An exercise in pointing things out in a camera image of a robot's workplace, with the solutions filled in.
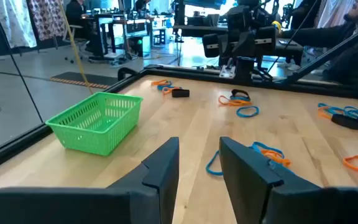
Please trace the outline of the pale pink hanging cloth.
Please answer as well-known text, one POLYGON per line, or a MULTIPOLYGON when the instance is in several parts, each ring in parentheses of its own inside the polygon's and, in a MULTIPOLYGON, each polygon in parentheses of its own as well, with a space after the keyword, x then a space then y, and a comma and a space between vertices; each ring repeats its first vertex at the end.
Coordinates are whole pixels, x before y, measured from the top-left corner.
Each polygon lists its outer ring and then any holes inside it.
POLYGON ((316 28, 328 28, 345 23, 344 16, 351 10, 355 0, 321 0, 316 28))

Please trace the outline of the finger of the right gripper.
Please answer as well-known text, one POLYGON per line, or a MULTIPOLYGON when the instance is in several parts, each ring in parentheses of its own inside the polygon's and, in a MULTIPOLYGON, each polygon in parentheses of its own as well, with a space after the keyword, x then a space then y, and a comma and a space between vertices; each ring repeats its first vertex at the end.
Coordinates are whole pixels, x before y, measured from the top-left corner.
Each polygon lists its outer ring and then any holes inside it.
POLYGON ((276 48, 276 27, 261 27, 255 33, 255 47, 258 54, 270 55, 276 48))
POLYGON ((217 57, 219 55, 218 35, 208 34, 202 38, 204 55, 207 58, 217 57))

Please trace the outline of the black diagonal frame beam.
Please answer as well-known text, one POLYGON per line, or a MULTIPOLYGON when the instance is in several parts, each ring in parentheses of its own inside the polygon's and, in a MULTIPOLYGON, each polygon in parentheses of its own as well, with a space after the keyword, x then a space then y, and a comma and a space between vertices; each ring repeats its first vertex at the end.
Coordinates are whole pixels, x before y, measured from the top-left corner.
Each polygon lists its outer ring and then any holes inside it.
POLYGON ((356 43, 358 43, 358 33, 342 41, 340 44, 333 47, 331 50, 328 50, 325 54, 322 54, 322 56, 318 57, 316 60, 312 61, 307 66, 301 68, 299 71, 294 72, 291 76, 282 80, 282 84, 291 85, 297 82, 299 79, 303 78, 305 75, 309 74, 314 69, 323 65, 325 62, 332 59, 333 57, 338 56, 343 51, 345 51, 346 49, 348 49, 349 47, 353 46, 356 43))

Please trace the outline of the red floral hanging cloth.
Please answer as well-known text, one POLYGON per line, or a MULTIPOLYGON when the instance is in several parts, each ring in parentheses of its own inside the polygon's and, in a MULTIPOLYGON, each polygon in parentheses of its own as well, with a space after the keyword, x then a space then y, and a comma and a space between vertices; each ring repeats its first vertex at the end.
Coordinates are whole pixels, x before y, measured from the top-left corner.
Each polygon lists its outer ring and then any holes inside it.
POLYGON ((63 0, 27 0, 39 40, 62 37, 65 32, 63 0))

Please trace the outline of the black office desk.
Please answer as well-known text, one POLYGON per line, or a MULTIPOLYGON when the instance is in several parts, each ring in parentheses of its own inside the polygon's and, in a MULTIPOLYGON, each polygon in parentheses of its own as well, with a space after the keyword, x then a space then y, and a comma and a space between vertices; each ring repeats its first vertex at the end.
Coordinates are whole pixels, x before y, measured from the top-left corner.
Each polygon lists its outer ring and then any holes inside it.
POLYGON ((131 37, 142 37, 152 33, 149 27, 153 21, 152 17, 140 19, 128 19, 126 14, 100 13, 91 16, 93 20, 93 54, 88 57, 90 62, 126 62, 134 60, 135 55, 131 53, 129 39, 131 37), (114 26, 122 28, 122 50, 116 48, 116 36, 114 26))

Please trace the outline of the black work table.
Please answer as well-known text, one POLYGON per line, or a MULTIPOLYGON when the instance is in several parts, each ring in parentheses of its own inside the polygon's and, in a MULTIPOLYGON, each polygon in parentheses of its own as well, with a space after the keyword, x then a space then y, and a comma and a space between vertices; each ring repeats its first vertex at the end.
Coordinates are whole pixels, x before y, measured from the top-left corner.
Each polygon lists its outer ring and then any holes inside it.
POLYGON ((222 35, 228 31, 227 27, 212 26, 174 25, 173 28, 178 29, 182 37, 203 37, 209 34, 222 35))

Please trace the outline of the person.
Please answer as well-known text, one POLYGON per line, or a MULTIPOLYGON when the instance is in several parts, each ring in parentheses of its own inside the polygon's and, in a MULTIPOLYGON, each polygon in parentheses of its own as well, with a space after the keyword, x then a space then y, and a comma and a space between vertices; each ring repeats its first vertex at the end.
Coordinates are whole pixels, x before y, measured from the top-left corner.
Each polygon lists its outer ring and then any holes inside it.
MULTIPOLYGON (((278 36, 292 38, 302 46, 333 48, 353 35, 358 34, 358 0, 344 16, 345 23, 329 28, 304 28, 299 31, 287 30, 278 36)), ((358 79, 358 42, 333 58, 321 75, 326 81, 353 85, 358 79)))
POLYGON ((69 25, 81 26, 75 31, 75 36, 85 39, 88 35, 85 0, 70 0, 66 6, 66 16, 69 25))
POLYGON ((150 2, 151 0, 136 0, 135 1, 135 6, 134 6, 134 10, 135 11, 141 11, 144 10, 146 8, 146 5, 150 2))

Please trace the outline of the green plastic basket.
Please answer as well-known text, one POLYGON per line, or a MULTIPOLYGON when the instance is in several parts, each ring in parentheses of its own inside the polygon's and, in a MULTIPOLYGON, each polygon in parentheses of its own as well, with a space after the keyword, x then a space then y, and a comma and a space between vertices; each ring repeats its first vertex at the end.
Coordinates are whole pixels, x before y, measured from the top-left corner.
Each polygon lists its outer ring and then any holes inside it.
POLYGON ((108 156, 138 124, 142 100, 98 92, 45 124, 65 148, 108 156))

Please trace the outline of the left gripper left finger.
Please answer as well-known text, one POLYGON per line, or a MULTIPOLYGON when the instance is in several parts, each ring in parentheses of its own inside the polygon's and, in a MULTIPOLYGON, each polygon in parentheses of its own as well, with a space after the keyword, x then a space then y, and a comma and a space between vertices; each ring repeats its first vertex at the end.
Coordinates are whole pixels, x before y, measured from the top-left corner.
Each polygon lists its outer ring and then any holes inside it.
POLYGON ((172 224, 179 158, 172 137, 106 188, 1 188, 0 224, 172 224))

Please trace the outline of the black PC tower green light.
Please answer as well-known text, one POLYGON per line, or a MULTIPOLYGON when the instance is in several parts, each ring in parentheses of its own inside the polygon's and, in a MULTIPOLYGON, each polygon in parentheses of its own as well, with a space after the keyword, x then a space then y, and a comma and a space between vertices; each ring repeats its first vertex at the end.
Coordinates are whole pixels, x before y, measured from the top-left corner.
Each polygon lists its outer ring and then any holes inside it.
POLYGON ((150 37, 135 36, 128 38, 131 52, 138 57, 148 57, 150 55, 150 37))

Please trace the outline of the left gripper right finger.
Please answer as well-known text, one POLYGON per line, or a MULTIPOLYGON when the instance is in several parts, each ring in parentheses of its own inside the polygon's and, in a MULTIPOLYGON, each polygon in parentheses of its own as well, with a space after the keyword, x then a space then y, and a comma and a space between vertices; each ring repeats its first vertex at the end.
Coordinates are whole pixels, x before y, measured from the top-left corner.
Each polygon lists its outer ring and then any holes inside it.
POLYGON ((219 158, 237 224, 358 224, 358 187, 319 187, 229 137, 219 158))

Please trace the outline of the black mat orange striped edge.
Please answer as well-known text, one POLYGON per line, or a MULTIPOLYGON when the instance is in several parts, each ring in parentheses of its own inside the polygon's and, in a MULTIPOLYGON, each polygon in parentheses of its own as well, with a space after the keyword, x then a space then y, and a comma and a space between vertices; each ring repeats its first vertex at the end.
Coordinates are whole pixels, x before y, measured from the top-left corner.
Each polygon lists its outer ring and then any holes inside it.
MULTIPOLYGON (((107 77, 102 75, 85 74, 85 78, 91 88, 107 89, 117 83, 116 77, 107 77)), ((85 79, 81 73, 65 72, 59 75, 52 76, 50 81, 66 83, 71 85, 87 86, 85 79)))

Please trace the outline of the white patterned hanging cloth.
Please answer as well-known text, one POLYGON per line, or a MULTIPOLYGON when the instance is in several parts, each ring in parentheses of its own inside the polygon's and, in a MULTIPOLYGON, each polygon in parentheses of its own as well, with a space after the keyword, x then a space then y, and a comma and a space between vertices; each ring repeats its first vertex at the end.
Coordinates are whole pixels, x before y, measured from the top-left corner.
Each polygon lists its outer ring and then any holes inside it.
POLYGON ((37 46, 26 0, 0 0, 0 23, 10 48, 37 46))

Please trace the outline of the office chair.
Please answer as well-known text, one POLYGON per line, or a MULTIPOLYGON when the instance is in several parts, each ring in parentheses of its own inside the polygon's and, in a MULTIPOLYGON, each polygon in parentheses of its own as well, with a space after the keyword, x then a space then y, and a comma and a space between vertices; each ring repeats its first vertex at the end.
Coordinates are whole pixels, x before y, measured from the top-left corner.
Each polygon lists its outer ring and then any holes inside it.
POLYGON ((85 47, 86 47, 87 40, 76 36, 77 32, 82 30, 83 27, 78 25, 69 25, 68 27, 65 28, 66 34, 63 36, 62 41, 71 44, 68 28, 70 28, 71 34, 73 36, 74 44, 77 48, 79 59, 83 60, 86 57, 85 47))

